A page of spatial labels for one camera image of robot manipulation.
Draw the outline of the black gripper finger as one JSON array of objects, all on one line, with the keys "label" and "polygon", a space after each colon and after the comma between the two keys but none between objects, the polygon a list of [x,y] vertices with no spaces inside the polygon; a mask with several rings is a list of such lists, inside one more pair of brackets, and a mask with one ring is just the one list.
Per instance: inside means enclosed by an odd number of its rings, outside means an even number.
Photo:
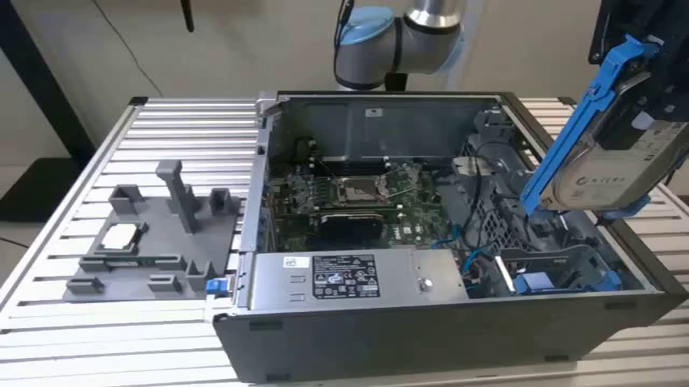
[{"label": "black gripper finger", "polygon": [[599,65],[603,62],[603,57],[607,52],[606,36],[613,5],[613,0],[602,0],[599,4],[587,54],[587,62],[590,65]]},{"label": "black gripper finger", "polygon": [[688,120],[688,61],[653,71],[625,70],[614,92],[595,141],[605,150],[626,150],[654,121]]}]

